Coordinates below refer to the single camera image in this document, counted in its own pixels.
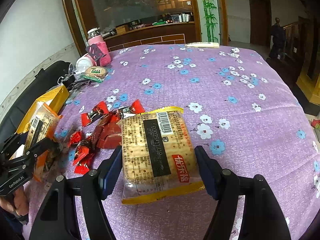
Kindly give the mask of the person's left hand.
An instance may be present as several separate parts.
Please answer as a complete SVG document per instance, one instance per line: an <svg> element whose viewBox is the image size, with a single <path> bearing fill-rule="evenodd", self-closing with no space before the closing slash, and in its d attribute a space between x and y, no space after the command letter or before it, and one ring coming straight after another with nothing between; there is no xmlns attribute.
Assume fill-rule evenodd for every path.
<svg viewBox="0 0 320 240"><path fill-rule="evenodd" d="M1 197L1 208L5 211L13 213L18 216L25 216L29 213L29 201L24 192L24 186L19 187L14 193L12 201L8 201L5 197Z"/></svg>

